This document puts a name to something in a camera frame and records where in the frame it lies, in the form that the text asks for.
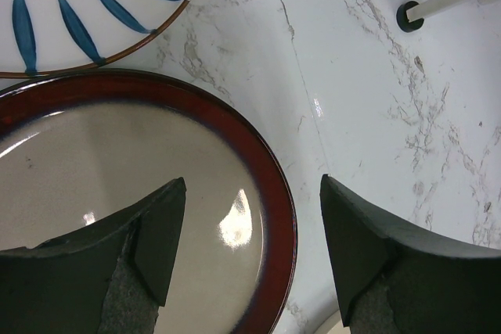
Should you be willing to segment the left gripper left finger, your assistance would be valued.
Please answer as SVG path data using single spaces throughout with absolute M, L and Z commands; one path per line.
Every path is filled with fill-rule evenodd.
M 151 333 L 166 304 L 186 204 L 176 178 L 35 248 L 1 253 L 4 333 Z

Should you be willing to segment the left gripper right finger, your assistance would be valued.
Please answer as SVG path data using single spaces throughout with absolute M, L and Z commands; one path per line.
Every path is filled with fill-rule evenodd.
M 421 228 L 324 175 L 320 201 L 353 333 L 497 333 L 500 252 Z

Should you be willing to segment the stainless steel dish rack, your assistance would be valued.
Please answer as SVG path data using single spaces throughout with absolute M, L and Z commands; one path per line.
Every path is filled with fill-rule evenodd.
M 411 33 L 419 30 L 424 25 L 426 18 L 466 1 L 468 0 L 426 0 L 422 3 L 408 1 L 398 7 L 396 11 L 396 21 L 402 31 Z M 477 0 L 479 5 L 489 5 L 498 1 L 499 0 Z

